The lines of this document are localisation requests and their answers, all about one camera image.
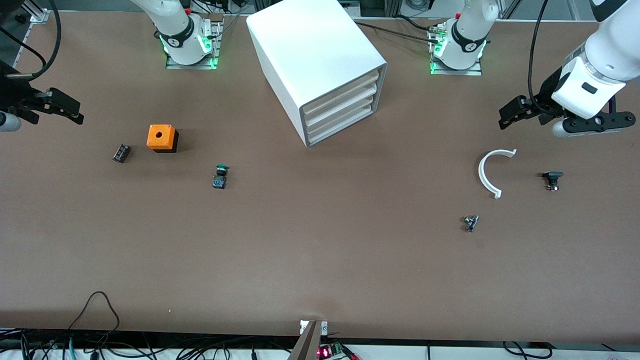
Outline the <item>white drawer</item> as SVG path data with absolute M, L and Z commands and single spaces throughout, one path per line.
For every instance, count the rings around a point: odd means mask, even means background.
M 310 112 L 306 117 L 308 137 L 319 137 L 344 127 L 346 123 L 357 121 L 371 112 L 373 101 L 374 95 L 360 95 Z
M 371 113 L 371 102 L 352 104 L 341 109 L 333 109 L 307 119 L 306 133 L 308 147 L 315 146 L 327 137 L 340 132 Z
M 310 117 L 318 116 L 331 110 L 343 109 L 355 104 L 357 101 L 365 100 L 366 98 L 374 96 L 377 91 L 377 82 L 364 84 L 352 83 L 336 89 L 327 95 L 323 95 L 302 107 L 305 125 L 307 126 L 307 119 Z
M 302 113 L 311 119 L 329 114 L 331 111 L 341 110 L 356 101 L 374 96 L 377 93 L 379 79 L 380 72 L 378 70 L 370 71 L 370 73 L 304 105 Z

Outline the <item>black push button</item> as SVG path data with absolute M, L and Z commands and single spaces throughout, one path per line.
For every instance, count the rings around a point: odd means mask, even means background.
M 559 179 L 564 176 L 562 171 L 547 171 L 541 174 L 541 177 L 546 181 L 546 189 L 550 192 L 557 192 L 559 190 Z

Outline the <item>white drawer cabinet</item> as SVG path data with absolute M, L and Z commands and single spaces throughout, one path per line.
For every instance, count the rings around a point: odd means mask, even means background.
M 263 75 L 307 148 L 304 105 L 372 71 L 380 78 L 366 117 L 377 111 L 387 62 L 338 0 L 281 0 L 246 24 Z

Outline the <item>orange box with hole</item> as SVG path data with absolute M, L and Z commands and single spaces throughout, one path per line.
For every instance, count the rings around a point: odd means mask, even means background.
M 148 128 L 146 146 L 155 153 L 177 153 L 179 132 L 171 124 L 151 124 Z

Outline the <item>circuit board with red light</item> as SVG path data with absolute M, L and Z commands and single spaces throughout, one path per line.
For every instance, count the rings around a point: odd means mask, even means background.
M 318 347 L 317 360 L 331 360 L 345 355 L 344 348 L 340 342 L 330 342 Z

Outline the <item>grey slanted beam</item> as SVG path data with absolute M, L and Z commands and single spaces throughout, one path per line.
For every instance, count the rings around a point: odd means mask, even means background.
M 319 360 L 318 349 L 323 336 L 323 322 L 311 320 L 306 323 L 287 360 Z

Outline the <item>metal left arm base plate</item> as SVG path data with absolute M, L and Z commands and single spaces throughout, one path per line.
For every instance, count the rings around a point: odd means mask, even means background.
M 429 28 L 427 39 L 429 44 L 429 66 L 432 75 L 481 76 L 481 58 L 487 41 L 480 45 L 468 44 L 472 49 L 464 52 L 460 45 L 449 39 L 449 21 L 438 23 Z

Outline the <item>white curved plastic bracket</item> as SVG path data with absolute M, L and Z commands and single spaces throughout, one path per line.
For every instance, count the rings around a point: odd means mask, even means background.
M 493 194 L 494 199 L 502 198 L 502 189 L 499 189 L 498 187 L 494 186 L 490 182 L 489 177 L 487 176 L 486 170 L 485 170 L 487 160 L 490 157 L 495 157 L 495 156 L 513 158 L 516 154 L 517 154 L 517 149 L 513 149 L 513 150 L 496 149 L 486 153 L 478 163 L 478 167 L 477 167 L 478 179 L 480 180 L 482 186 L 485 189 L 487 189 L 487 191 Z

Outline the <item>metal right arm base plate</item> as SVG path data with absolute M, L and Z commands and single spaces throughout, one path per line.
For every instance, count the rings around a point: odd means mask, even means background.
M 196 61 L 190 64 L 176 61 L 172 57 L 175 54 L 174 48 L 169 47 L 163 39 L 163 50 L 166 53 L 166 69 L 199 71 L 217 69 L 225 21 L 212 21 L 204 17 L 195 20 L 198 17 L 197 14 L 190 14 L 189 17 L 194 20 L 194 30 L 192 35 L 183 43 L 183 47 L 178 49 L 177 58 L 178 60 Z

